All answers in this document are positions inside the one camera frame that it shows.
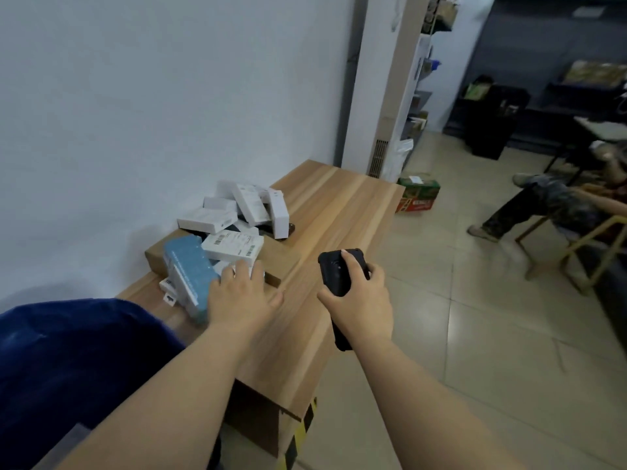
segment wooden chair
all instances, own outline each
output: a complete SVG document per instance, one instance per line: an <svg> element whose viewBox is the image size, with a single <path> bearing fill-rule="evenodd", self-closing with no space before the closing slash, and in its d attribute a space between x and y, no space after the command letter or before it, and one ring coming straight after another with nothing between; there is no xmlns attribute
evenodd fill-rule
<svg viewBox="0 0 627 470"><path fill-rule="evenodd" d="M562 272L575 286L575 288L579 290L581 294L587 294L590 289L598 282L599 278L605 272L607 267L611 264L616 254L618 254L619 252L627 253L627 250L623 250L623 242L627 237L627 217L615 215L610 217L607 221L603 222L600 226L598 226L585 236L580 236L577 233L563 227L557 227L557 229L566 236L569 242L569 246L559 257L559 259L539 262L535 260L531 256L531 254L529 254L529 252L525 249L525 247L522 245L522 240L548 220L548 216L540 218L537 222L532 224L530 228L528 228L525 232L523 232L515 239L516 243L521 247L522 251L525 252L531 262L531 265L527 270L527 274L525 275L525 278L527 280L531 280L532 278L538 276L546 270L557 267L559 268L560 272ZM595 240L597 236L607 231L608 228L614 226L615 224L623 224L623 227L621 228L621 231L618 233L612 244L607 245L605 243L602 243L601 241ZM582 245L591 245L598 249L605 249L605 252L603 253L599 265L594 270L590 278L584 281L584 283L580 284L573 277L571 277L570 274L566 272L566 266L568 264L568 259L571 257L571 255L573 255L575 251Z"/></svg>

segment blue fabric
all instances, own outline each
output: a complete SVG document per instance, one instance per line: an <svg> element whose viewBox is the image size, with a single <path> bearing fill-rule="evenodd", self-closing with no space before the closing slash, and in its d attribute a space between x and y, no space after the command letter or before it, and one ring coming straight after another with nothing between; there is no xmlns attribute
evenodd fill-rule
<svg viewBox="0 0 627 470"><path fill-rule="evenodd" d="M93 429L184 349L124 300L0 315L0 470L30 469L77 423Z"/></svg>

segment camouflage pants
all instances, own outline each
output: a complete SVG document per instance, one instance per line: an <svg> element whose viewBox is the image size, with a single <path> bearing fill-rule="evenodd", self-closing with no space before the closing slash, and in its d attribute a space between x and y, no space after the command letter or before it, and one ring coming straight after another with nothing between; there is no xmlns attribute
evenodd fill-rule
<svg viewBox="0 0 627 470"><path fill-rule="evenodd" d="M483 228L500 238L533 215L548 215L558 226L579 234L587 234L609 217L592 203L575 196L562 180L535 175L520 193L483 223Z"/></svg>

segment white wall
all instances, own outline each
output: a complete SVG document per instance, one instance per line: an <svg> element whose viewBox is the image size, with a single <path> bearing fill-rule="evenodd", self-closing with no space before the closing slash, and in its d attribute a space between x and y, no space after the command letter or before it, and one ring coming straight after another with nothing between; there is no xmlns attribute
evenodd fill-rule
<svg viewBox="0 0 627 470"><path fill-rule="evenodd" d="M437 32L433 35L431 57L441 61L442 65L418 86L421 91L433 92L425 107L429 111L427 129L441 132L446 125L474 45L493 2L494 0L462 0L453 31Z"/></svg>
<svg viewBox="0 0 627 470"><path fill-rule="evenodd" d="M366 173L407 0L368 0L342 168Z"/></svg>
<svg viewBox="0 0 627 470"><path fill-rule="evenodd" d="M218 179L331 163L354 0L2 0L0 311L113 296Z"/></svg>

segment black and yellow tape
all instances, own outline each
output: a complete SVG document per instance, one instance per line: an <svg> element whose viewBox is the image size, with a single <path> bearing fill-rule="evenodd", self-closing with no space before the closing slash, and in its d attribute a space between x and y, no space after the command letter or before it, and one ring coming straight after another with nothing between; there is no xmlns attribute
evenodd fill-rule
<svg viewBox="0 0 627 470"><path fill-rule="evenodd" d="M311 404L309 404L309 407L307 408L305 418L298 425L298 428L296 429L296 432L292 437L292 441L290 442L290 446L287 447L285 455L278 458L277 470L292 470L294 462L296 462L296 457L298 457L298 453L303 448L303 443L305 442L307 431L312 425L312 420L314 419L314 415L317 410L318 398L314 397L313 401L311 402Z"/></svg>

